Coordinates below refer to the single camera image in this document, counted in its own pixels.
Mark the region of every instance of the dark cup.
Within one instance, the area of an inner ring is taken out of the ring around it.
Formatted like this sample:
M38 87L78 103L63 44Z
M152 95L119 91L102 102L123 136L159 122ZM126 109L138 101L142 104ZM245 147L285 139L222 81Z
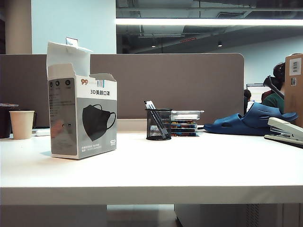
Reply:
M15 110L18 104L0 103L0 139L8 138L11 132L9 111Z

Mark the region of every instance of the paper cup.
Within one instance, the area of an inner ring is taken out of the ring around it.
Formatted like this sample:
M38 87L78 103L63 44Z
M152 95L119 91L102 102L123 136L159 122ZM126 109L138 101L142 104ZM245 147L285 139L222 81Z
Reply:
M32 137L34 111L10 111L11 125L15 140Z

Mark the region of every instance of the desk surface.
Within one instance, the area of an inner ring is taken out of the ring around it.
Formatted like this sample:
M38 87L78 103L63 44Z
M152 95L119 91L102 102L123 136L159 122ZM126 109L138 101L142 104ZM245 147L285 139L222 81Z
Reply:
M303 202L303 150L257 136L201 133L117 150L50 157L50 137L0 140L2 204Z

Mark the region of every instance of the black face mask image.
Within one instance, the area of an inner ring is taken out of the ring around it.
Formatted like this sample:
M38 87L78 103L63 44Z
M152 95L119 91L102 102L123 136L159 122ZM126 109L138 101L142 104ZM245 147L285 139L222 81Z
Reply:
M96 105L88 105L83 109L82 112L83 126L91 141L99 139L101 136L103 136L106 130L111 128L116 121L115 112L102 110L101 105L99 105L101 109L98 109L95 107ZM115 114L115 119L111 126L107 127L107 121L111 114Z

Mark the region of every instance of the mask box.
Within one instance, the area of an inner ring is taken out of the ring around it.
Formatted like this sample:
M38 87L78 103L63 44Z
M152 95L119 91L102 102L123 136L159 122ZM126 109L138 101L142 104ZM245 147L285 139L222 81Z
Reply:
M303 54L287 56L285 60L284 112L297 112L294 124L303 127Z
M116 149L117 83L108 73L85 75L87 56L72 46L48 45L53 157L81 159Z

